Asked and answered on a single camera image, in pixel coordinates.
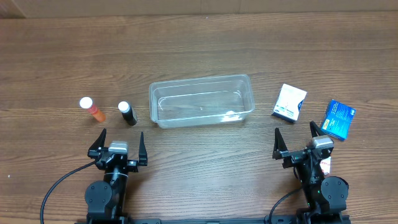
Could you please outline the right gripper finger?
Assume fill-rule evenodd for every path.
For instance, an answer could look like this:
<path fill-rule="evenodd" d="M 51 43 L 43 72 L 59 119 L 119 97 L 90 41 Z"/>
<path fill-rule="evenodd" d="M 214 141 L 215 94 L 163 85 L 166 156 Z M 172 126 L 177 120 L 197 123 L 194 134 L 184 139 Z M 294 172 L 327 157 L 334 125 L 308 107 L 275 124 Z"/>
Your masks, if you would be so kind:
<path fill-rule="evenodd" d="M 275 128 L 275 138 L 274 138 L 274 149 L 272 152 L 273 159 L 282 159 L 283 154 L 288 153 L 287 146 L 284 142 L 284 139 L 280 133 L 279 128 Z"/>
<path fill-rule="evenodd" d="M 322 129 L 314 121 L 310 122 L 310 131 L 313 138 L 325 135 Z"/>

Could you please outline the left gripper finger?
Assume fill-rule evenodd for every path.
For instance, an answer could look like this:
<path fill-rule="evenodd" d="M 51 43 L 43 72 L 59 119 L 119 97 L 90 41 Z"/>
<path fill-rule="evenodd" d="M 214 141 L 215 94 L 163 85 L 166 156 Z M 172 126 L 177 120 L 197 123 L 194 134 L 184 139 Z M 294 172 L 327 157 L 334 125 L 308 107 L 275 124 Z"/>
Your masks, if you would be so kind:
<path fill-rule="evenodd" d="M 99 148 L 104 147 L 105 140 L 106 140 L 106 128 L 102 130 L 101 134 L 99 135 L 97 140 L 90 146 L 89 150 L 96 151 Z"/>
<path fill-rule="evenodd" d="M 148 156 L 146 146 L 144 143 L 144 133 L 141 132 L 140 143 L 139 143 L 139 165 L 146 166 L 148 163 Z"/>

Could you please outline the red medicine box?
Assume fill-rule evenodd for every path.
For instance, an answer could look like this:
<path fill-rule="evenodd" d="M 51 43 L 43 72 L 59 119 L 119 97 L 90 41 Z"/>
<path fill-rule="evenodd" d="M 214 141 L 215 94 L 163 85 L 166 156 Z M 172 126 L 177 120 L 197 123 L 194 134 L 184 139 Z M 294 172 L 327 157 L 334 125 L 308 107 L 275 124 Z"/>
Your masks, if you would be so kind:
<path fill-rule="evenodd" d="M 331 156 L 321 160 L 320 167 L 324 175 L 329 175 L 331 172 Z"/>

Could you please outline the blue medicine box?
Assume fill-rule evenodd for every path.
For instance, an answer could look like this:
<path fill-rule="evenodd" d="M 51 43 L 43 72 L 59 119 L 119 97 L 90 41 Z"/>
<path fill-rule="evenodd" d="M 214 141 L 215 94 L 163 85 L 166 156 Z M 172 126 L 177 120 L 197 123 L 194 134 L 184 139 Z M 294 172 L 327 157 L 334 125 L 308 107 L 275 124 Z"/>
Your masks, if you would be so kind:
<path fill-rule="evenodd" d="M 321 130 L 334 138 L 345 141 L 355 114 L 356 109 L 331 100 L 326 109 Z"/>

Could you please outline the white bandage box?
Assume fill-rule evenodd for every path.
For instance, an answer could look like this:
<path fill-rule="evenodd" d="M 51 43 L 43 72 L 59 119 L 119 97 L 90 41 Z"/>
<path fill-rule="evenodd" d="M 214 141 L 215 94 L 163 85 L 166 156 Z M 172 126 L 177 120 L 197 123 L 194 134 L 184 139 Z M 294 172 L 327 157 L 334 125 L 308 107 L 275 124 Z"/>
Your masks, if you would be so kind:
<path fill-rule="evenodd" d="M 272 115 L 295 123 L 299 118 L 306 95 L 305 90 L 284 83 L 272 110 Z"/>

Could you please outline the black bottle white cap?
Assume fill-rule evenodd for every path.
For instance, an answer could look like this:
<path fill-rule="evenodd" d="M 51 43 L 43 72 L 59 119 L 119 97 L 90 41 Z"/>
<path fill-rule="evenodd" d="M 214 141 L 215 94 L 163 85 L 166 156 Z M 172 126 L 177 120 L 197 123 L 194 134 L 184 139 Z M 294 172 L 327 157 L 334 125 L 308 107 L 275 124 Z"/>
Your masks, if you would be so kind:
<path fill-rule="evenodd" d="M 137 124 L 137 116 L 131 105 L 126 101 L 121 101 L 118 104 L 118 109 L 121 112 L 124 120 L 130 125 L 134 126 Z"/>

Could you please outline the orange tube white cap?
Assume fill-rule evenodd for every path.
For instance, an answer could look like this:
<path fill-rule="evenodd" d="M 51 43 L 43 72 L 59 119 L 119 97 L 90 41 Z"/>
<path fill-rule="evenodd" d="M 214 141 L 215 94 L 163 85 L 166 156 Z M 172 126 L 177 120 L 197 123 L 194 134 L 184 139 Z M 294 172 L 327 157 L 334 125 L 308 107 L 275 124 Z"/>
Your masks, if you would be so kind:
<path fill-rule="evenodd" d="M 94 104 L 94 101 L 89 97 L 85 96 L 79 101 L 81 108 L 87 110 L 97 121 L 103 122 L 106 120 L 105 114 L 98 109 Z"/>

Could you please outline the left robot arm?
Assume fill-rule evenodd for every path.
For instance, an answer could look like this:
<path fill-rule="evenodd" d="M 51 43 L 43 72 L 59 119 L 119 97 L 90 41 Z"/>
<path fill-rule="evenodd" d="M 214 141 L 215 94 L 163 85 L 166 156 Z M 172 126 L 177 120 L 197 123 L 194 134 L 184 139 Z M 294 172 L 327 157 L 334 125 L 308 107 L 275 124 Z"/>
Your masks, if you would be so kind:
<path fill-rule="evenodd" d="M 105 144 L 106 130 L 88 149 L 88 157 L 94 159 L 94 165 L 104 171 L 103 180 L 91 183 L 85 192 L 88 205 L 87 223 L 132 223 L 132 218 L 124 212 L 127 181 L 130 172 L 138 172 L 140 166 L 146 166 L 148 156 L 141 133 L 139 158 L 128 158 L 129 144 L 126 141 L 113 141 Z"/>

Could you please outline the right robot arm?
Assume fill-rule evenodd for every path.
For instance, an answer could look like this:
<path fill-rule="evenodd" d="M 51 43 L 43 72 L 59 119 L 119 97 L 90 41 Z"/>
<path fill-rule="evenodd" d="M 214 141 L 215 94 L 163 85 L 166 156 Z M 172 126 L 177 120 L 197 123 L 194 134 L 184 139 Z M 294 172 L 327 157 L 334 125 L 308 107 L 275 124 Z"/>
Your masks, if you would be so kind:
<path fill-rule="evenodd" d="M 350 223 L 346 210 L 349 193 L 347 181 L 337 176 L 325 177 L 321 161 L 331 156 L 334 141 L 315 122 L 310 122 L 312 138 L 299 151 L 289 151 L 279 128 L 275 128 L 272 158 L 282 159 L 283 168 L 293 168 L 301 186 L 281 199 L 271 208 L 267 223 Z M 299 208 L 295 215 L 274 215 L 279 204 L 297 192 L 302 191 L 307 201 L 306 208 Z"/>

